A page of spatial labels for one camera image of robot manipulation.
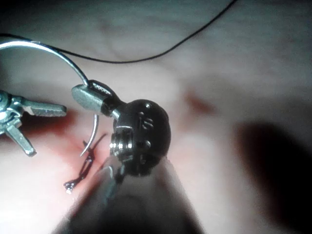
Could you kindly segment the left arm needle driver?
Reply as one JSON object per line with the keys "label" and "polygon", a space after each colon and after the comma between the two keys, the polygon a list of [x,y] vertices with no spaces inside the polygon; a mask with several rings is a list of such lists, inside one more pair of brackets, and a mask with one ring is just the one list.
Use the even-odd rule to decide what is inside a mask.
{"label": "left arm needle driver", "polygon": [[21,104],[22,97],[12,95],[6,91],[0,91],[0,134],[6,133],[6,131],[14,126],[19,128],[21,123],[21,117],[24,113],[24,109]]}

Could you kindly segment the right arm needle driver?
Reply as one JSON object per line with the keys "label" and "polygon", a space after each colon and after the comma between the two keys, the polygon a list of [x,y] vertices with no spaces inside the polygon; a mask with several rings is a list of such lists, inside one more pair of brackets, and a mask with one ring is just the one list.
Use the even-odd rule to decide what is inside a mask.
{"label": "right arm needle driver", "polygon": [[110,155],[121,163],[120,175],[146,176],[166,157],[171,128],[167,112],[157,103],[109,98],[102,113],[114,119]]}

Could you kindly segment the right arm needle driver jaw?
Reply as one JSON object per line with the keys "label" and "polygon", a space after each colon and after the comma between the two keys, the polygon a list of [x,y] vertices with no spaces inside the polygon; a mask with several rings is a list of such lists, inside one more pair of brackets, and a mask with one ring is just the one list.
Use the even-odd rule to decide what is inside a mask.
{"label": "right arm needle driver jaw", "polygon": [[71,90],[74,100],[84,109],[94,112],[95,114],[105,114],[103,109],[106,98],[94,98],[89,94],[88,85],[76,85]]}
{"label": "right arm needle driver jaw", "polygon": [[108,85],[98,80],[89,81],[89,94],[94,98],[112,98],[115,95]]}

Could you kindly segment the left arm needle driver jaw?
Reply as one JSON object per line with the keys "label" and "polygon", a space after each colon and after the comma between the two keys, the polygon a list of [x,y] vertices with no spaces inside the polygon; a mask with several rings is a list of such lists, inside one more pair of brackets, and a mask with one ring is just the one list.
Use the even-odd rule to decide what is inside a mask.
{"label": "left arm needle driver jaw", "polygon": [[38,117],[64,117],[67,108],[63,105],[31,101],[24,97],[18,97],[17,101],[24,111]]}
{"label": "left arm needle driver jaw", "polygon": [[32,146],[30,141],[24,136],[24,134],[19,130],[15,125],[6,128],[5,133],[9,136],[20,148],[23,152],[29,156],[33,157],[37,154],[35,148]]}

